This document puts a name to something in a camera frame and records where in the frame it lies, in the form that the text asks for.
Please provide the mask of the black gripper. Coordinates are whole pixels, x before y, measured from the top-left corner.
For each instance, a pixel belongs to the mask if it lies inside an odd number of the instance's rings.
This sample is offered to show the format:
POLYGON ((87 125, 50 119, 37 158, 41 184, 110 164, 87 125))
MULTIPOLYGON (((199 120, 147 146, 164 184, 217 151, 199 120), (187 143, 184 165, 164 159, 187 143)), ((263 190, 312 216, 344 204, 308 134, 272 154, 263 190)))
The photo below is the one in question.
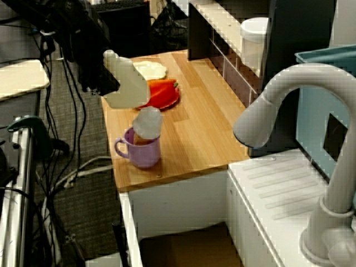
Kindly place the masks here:
POLYGON ((103 54, 82 53, 80 55, 80 84, 83 92, 100 96, 117 92, 120 83, 103 64, 103 54))

